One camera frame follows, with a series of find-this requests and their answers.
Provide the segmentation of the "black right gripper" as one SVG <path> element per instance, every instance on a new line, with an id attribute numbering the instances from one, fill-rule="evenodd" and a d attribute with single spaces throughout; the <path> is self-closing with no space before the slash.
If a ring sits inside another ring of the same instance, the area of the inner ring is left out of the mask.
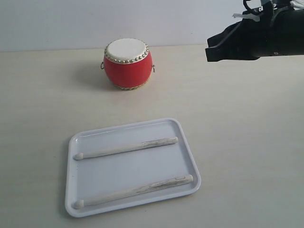
<path id="1" fill-rule="evenodd" d="M 256 60 L 261 57 L 285 55 L 284 13 L 255 16 L 235 14 L 240 22 L 207 39 L 208 62 L 221 60 Z"/>

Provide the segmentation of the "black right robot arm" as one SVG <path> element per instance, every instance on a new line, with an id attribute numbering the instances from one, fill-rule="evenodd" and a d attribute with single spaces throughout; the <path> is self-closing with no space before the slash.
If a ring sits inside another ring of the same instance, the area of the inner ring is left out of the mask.
<path id="1" fill-rule="evenodd" d="M 264 14 L 260 21 L 243 19 L 207 40 L 208 62 L 257 60 L 304 53 L 304 11 Z"/>

